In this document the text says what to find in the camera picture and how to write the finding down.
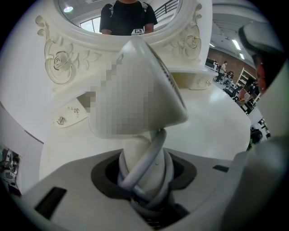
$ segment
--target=gray cable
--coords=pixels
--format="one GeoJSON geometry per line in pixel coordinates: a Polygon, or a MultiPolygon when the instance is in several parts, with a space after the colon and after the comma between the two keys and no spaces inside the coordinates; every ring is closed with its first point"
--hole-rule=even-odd
{"type": "Polygon", "coordinates": [[[152,197],[151,195],[144,192],[142,188],[137,185],[140,179],[148,170],[148,168],[154,162],[158,153],[161,151],[163,143],[165,141],[165,137],[165,130],[160,130],[150,147],[146,150],[142,158],[133,167],[131,172],[129,172],[127,169],[124,153],[121,152],[121,155],[119,157],[120,172],[118,174],[117,184],[128,191],[133,191],[138,198],[147,202],[146,205],[141,206],[135,200],[131,200],[132,207],[144,217],[158,217],[161,215],[160,212],[153,211],[153,209],[163,202],[163,200],[168,194],[168,184],[170,181],[173,180],[174,170],[172,158],[166,150],[163,150],[166,170],[165,178],[160,191],[157,193],[156,196],[152,197]]]}

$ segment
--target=ceiling light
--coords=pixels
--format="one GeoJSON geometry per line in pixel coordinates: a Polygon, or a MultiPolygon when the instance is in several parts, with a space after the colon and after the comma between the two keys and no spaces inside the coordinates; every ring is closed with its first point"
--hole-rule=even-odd
{"type": "Polygon", "coordinates": [[[232,41],[233,41],[235,47],[236,47],[238,50],[241,50],[241,48],[240,48],[238,42],[237,42],[236,40],[234,40],[234,39],[232,39],[232,41]]]}
{"type": "Polygon", "coordinates": [[[68,12],[70,12],[70,11],[72,11],[73,10],[73,7],[72,6],[68,6],[68,7],[66,7],[63,11],[65,12],[65,13],[68,13],[68,12]]]}

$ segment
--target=chair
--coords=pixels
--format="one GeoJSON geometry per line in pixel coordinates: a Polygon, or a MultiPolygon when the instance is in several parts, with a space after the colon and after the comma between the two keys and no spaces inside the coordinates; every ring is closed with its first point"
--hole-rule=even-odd
{"type": "Polygon", "coordinates": [[[231,98],[234,98],[237,94],[237,91],[239,91],[241,88],[242,88],[242,86],[239,86],[236,89],[233,89],[231,87],[226,86],[226,88],[223,91],[226,92],[231,98]]]}

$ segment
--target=window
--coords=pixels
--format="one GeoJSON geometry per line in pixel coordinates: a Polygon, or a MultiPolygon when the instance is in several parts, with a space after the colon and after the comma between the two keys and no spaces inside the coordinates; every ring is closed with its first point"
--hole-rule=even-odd
{"type": "Polygon", "coordinates": [[[99,26],[100,26],[100,17],[88,20],[80,24],[80,27],[82,29],[95,33],[100,33],[99,26]]]}

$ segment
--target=white ceiling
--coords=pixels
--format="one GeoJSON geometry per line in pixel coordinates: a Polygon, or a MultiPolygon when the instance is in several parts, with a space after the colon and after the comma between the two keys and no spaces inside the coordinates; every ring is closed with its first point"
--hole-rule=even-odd
{"type": "Polygon", "coordinates": [[[245,56],[245,62],[251,66],[253,60],[242,46],[238,31],[239,28],[254,21],[265,22],[266,19],[258,8],[246,0],[213,0],[213,24],[211,44],[214,49],[228,53],[241,59],[240,53],[245,56]],[[241,51],[237,50],[232,42],[237,40],[241,51]]]}

